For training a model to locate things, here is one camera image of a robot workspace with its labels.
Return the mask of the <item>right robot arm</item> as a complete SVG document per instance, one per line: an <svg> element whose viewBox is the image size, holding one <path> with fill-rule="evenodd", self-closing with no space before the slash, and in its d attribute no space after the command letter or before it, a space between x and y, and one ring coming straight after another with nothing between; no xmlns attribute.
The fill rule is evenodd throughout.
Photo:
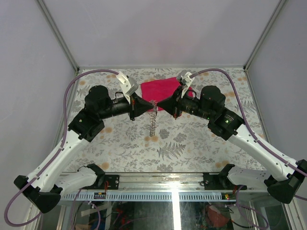
<svg viewBox="0 0 307 230"><path fill-rule="evenodd" d="M185 92L179 86L171 97L158 102L158 107L174 118L185 112L208 120L212 133L241 148L265 168L249 170L228 164L218 174L219 185L224 189L243 185L267 190L277 201L289 204L305 179L306 160L287 157L254 133L242 117L225 107L225 95L218 87L203 87L200 98L192 98Z"/></svg>

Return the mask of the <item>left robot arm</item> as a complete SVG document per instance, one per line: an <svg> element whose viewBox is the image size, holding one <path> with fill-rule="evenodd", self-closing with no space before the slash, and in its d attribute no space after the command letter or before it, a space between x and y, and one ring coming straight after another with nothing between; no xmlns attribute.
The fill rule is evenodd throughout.
<svg viewBox="0 0 307 230"><path fill-rule="evenodd" d="M19 175L14 184L43 214L51 211L62 197L78 189L103 188L105 172L94 163L69 176L60 175L73 157L104 129L105 119L128 114L134 120L152 108L150 102L136 93L111 99L105 86L92 87L85 97L84 108L69 123L63 141L35 171L27 176Z"/></svg>

